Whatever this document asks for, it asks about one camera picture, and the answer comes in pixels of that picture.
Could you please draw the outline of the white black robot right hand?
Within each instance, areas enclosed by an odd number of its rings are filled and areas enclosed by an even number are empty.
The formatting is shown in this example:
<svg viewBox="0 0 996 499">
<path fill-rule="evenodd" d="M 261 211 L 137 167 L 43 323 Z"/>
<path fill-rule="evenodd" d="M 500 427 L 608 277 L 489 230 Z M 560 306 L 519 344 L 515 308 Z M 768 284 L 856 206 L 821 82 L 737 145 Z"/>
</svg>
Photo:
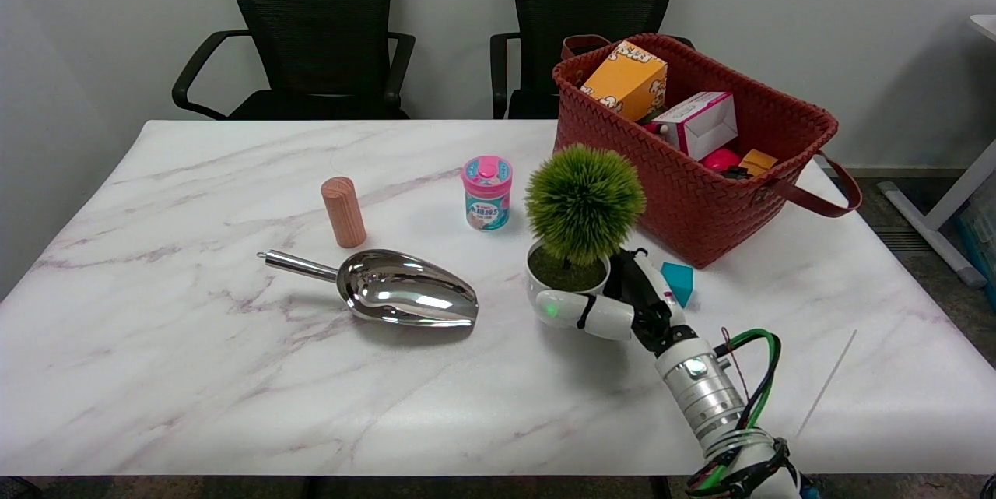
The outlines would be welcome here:
<svg viewBox="0 0 996 499">
<path fill-rule="evenodd" d="M 613 342 L 636 336 L 656 357 L 677 343 L 698 337 L 644 248 L 612 255 L 602 293 L 541 290 L 535 294 L 533 305 L 545 324 L 579 329 Z"/>
</svg>

